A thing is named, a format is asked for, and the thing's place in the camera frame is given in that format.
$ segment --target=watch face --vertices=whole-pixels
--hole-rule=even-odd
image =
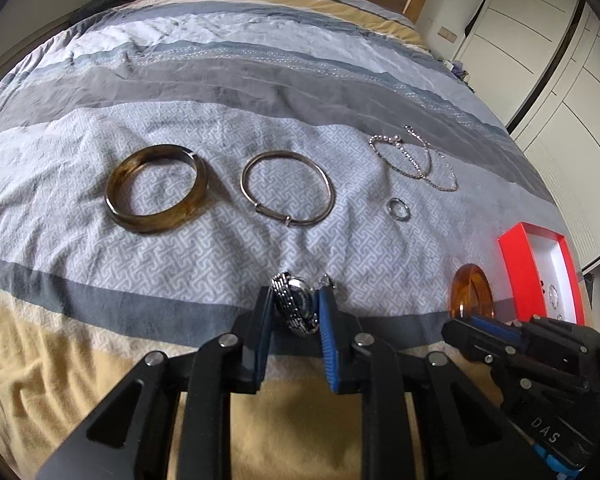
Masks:
[[[558,310],[560,306],[558,291],[553,285],[549,285],[549,306],[554,310]]]

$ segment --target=brown bangle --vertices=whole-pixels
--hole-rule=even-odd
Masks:
[[[193,187],[180,202],[175,206],[154,213],[152,215],[133,215],[121,213],[118,208],[116,195],[122,183],[137,170],[140,166],[150,160],[159,158],[173,158],[191,166],[196,170],[196,181]],[[149,233],[156,231],[164,231],[170,229],[177,224],[186,220],[195,210],[196,206],[202,200],[206,191],[206,166],[204,161],[187,148],[177,146],[175,144],[158,144],[157,146],[149,146],[144,150],[135,152],[128,156],[125,160],[113,170],[113,173],[107,180],[105,198],[109,214],[114,219],[116,224],[125,228],[128,231],[137,233]]]

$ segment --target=open gift box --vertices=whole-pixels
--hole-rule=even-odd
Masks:
[[[519,320],[538,314],[585,324],[576,269],[563,235],[520,222],[498,241]]]

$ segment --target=bedspread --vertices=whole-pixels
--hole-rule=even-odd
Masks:
[[[370,149],[370,136],[398,135],[422,162],[405,125],[430,143],[444,186],[433,150],[443,153],[456,192]],[[107,176],[163,143],[206,162],[205,201],[174,230],[127,232],[106,215]],[[302,153],[329,175],[336,203],[323,222],[288,228],[253,210],[240,172],[267,150]],[[324,207],[308,168],[256,168],[250,186],[267,205]],[[190,179],[182,164],[148,168],[128,204],[173,205]],[[387,214],[392,197],[408,222]],[[227,331],[283,269],[312,283],[328,273],[341,308],[397,349],[440,348],[462,264],[480,265],[496,307],[511,307],[497,238],[520,221],[567,234],[497,118],[399,14],[363,0],[138,0],[93,16],[0,82],[0,452],[32,478],[142,355]],[[263,391],[232,400],[236,478],[358,477],[359,400],[328,393],[318,356],[274,335]]]

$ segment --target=blue plastic part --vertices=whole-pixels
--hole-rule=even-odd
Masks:
[[[550,455],[549,452],[542,446],[538,446],[538,444],[534,445],[534,450],[540,458],[544,460],[544,463],[549,466],[551,471],[555,471],[560,474],[560,478],[565,480],[573,480],[580,474],[580,469],[569,469],[563,463],[561,463],[555,456]]]
[[[333,324],[329,305],[326,301],[326,290],[322,288],[318,295],[318,305],[320,312],[320,340],[322,341],[322,358],[324,360],[324,372],[327,382],[332,392],[338,391],[340,387],[340,377],[338,376],[338,353],[336,351],[335,339],[333,336]]]
[[[483,332],[487,332],[503,341],[506,341],[512,346],[519,346],[521,342],[520,332],[517,329],[502,326],[500,324],[491,322],[488,319],[483,319],[477,316],[471,316],[469,323],[476,328],[479,328]]]

